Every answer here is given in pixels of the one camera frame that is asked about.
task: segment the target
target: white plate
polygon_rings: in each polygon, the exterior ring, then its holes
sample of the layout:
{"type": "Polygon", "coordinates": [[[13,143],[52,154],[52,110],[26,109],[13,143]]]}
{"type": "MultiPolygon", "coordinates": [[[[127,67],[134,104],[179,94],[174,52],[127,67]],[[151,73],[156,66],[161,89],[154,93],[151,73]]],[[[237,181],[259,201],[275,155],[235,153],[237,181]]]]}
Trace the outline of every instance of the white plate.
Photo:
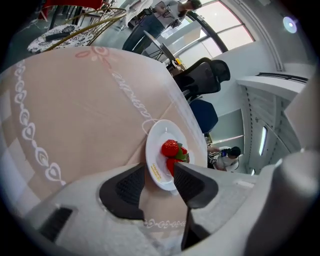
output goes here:
{"type": "MultiPolygon", "coordinates": [[[[167,140],[178,141],[188,150],[186,137],[179,127],[170,120],[160,120],[153,125],[146,139],[145,158],[155,184],[163,190],[174,191],[176,186],[174,178],[167,168],[167,157],[161,154],[161,147],[167,140]]],[[[194,160],[195,158],[192,154],[190,156],[190,164],[193,164],[194,160]]]]}

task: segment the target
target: patterned tablecloth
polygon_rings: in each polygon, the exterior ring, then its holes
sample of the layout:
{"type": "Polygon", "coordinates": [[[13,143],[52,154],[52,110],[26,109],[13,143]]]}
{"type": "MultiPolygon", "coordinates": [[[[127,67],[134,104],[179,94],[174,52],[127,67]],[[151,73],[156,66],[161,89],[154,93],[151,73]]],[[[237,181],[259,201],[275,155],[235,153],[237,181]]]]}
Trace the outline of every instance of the patterned tablecloth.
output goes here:
{"type": "MultiPolygon", "coordinates": [[[[195,164],[205,167],[204,136],[162,63],[88,46],[10,67],[0,77],[0,170],[12,210],[24,216],[66,183],[145,162],[148,132],[161,119],[179,126],[195,164]]],[[[187,207],[147,170],[139,207],[152,236],[168,247],[181,239],[187,207]]]]}

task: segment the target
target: ceiling light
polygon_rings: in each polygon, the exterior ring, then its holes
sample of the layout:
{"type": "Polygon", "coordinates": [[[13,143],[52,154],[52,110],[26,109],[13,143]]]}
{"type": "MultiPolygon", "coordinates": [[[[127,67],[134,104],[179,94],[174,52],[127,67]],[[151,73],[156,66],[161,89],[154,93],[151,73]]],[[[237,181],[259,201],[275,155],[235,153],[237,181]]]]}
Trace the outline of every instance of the ceiling light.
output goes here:
{"type": "Polygon", "coordinates": [[[267,138],[267,128],[262,127],[262,136],[261,136],[261,142],[260,142],[260,148],[259,148],[259,154],[262,156],[262,153],[264,152],[265,144],[266,144],[266,138],[267,138]]]}
{"type": "Polygon", "coordinates": [[[294,34],[294,33],[297,32],[296,23],[295,23],[295,21],[294,21],[292,18],[290,18],[290,17],[284,17],[284,18],[283,18],[283,25],[284,25],[284,28],[285,28],[288,32],[290,32],[290,33],[292,33],[292,34],[294,34]]]}

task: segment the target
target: office chair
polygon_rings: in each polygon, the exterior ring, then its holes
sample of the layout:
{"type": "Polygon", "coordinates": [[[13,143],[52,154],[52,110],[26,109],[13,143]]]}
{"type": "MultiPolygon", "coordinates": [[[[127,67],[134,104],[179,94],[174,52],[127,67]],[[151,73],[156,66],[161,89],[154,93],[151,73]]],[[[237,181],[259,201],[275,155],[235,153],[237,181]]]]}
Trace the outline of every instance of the office chair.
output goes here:
{"type": "Polygon", "coordinates": [[[223,81],[230,80],[228,65],[219,59],[201,58],[184,72],[173,77],[188,100],[202,94],[217,93],[223,81]]]}
{"type": "Polygon", "coordinates": [[[202,99],[195,99],[190,103],[190,108],[202,133],[209,133],[218,122],[218,116],[214,106],[202,99]]]}

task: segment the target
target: strawberry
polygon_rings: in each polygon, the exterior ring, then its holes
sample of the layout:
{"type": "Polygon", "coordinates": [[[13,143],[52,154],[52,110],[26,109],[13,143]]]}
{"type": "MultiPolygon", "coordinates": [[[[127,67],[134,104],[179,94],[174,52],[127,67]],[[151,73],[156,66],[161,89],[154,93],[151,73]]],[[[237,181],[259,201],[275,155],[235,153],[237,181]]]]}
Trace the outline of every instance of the strawberry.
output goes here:
{"type": "Polygon", "coordinates": [[[166,160],[166,167],[168,168],[172,176],[174,176],[174,165],[177,162],[183,162],[183,161],[180,159],[174,159],[174,158],[168,158],[166,160]]]}
{"type": "Polygon", "coordinates": [[[176,156],[178,151],[178,143],[173,139],[168,139],[161,147],[162,154],[168,158],[176,156]]]}
{"type": "Polygon", "coordinates": [[[183,146],[181,147],[181,149],[182,149],[182,154],[187,154],[188,153],[188,150],[186,150],[183,146]]]}

